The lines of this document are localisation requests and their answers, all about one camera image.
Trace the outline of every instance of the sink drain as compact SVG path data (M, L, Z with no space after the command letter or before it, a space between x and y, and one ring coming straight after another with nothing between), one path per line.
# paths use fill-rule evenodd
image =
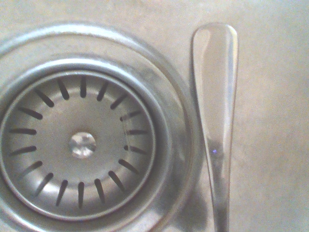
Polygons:
M180 75L112 28L51 25L0 45L0 221L19 232L162 231L203 142Z
M27 206L62 220L111 213L142 187L155 157L155 133L142 100L97 72L44 77L5 114L0 163Z

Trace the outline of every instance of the drain center knob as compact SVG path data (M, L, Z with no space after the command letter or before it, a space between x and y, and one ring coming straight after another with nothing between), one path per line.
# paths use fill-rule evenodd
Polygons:
M88 158L96 150L96 140L87 132L78 132L71 137L69 146L72 155L79 159Z

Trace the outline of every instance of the spoon handle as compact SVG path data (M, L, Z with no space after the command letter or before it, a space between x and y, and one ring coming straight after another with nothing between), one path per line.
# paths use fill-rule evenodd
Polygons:
M193 66L211 183L214 227L228 232L230 161L238 62L236 31L208 24L193 37Z

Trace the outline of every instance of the metal spoon handle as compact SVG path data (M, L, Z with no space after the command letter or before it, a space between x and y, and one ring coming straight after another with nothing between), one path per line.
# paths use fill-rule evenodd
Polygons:
M238 39L225 24L208 24L193 37L200 120L211 183L216 232L228 232L229 185Z

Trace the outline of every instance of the brushed metal surface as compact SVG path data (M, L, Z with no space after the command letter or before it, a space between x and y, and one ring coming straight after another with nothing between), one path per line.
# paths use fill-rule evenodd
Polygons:
M59 21L113 26L142 38L164 54L194 95L193 32L210 22L230 24L239 35L230 231L306 232L308 8L306 0L2 1L0 37ZM213 231L208 179L204 160L199 185L166 232ZM5 225L2 229L13 231Z

